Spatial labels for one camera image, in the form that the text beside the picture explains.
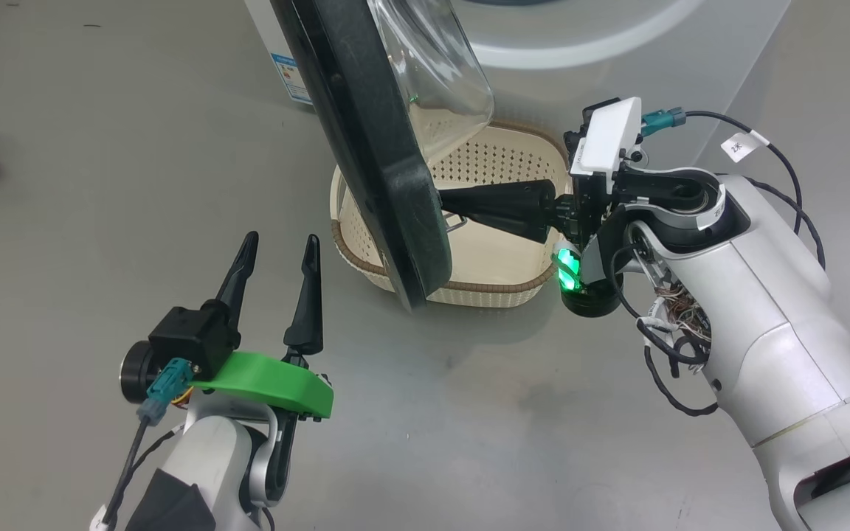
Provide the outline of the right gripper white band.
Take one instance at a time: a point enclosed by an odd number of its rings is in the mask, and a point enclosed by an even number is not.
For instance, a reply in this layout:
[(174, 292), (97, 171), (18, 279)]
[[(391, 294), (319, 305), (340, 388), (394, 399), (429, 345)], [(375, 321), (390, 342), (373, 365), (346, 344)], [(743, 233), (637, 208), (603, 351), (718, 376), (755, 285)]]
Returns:
[(610, 315), (621, 304), (618, 249), (623, 212), (614, 198), (616, 174), (638, 143), (642, 101), (607, 100), (584, 110), (580, 131), (564, 135), (569, 184), (557, 199), (547, 179), (439, 190), (443, 211), (544, 244), (556, 211), (561, 241), (553, 252), (563, 305), (583, 317)]

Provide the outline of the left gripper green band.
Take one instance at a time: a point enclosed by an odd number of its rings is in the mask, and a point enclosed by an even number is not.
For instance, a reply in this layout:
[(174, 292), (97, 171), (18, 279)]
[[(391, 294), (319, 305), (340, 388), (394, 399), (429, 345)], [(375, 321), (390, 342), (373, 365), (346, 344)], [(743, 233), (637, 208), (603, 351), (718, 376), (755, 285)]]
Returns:
[[(214, 299), (208, 300), (210, 328), (238, 328), (246, 284), (254, 271), (258, 232), (247, 232)], [(309, 235), (301, 262), (303, 285), (291, 325), (283, 337), (287, 356), (235, 352), (209, 382), (196, 384), (193, 423), (222, 417), (240, 428), (241, 500), (253, 507), (280, 503), (289, 480), (294, 437), (300, 421), (321, 421), (333, 414), (334, 390), (324, 374), (306, 360), (324, 349), (320, 241)]]

